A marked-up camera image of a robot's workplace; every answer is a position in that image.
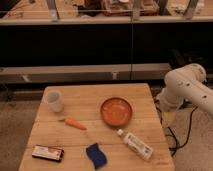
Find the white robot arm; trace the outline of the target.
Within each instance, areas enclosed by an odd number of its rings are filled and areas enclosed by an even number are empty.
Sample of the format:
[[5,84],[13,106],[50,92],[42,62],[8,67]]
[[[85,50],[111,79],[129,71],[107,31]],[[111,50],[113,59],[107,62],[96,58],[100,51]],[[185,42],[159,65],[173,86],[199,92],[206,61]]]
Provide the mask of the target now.
[[203,84],[205,80],[206,71],[197,63],[169,71],[159,93],[161,109],[176,110],[187,99],[213,118],[213,90]]

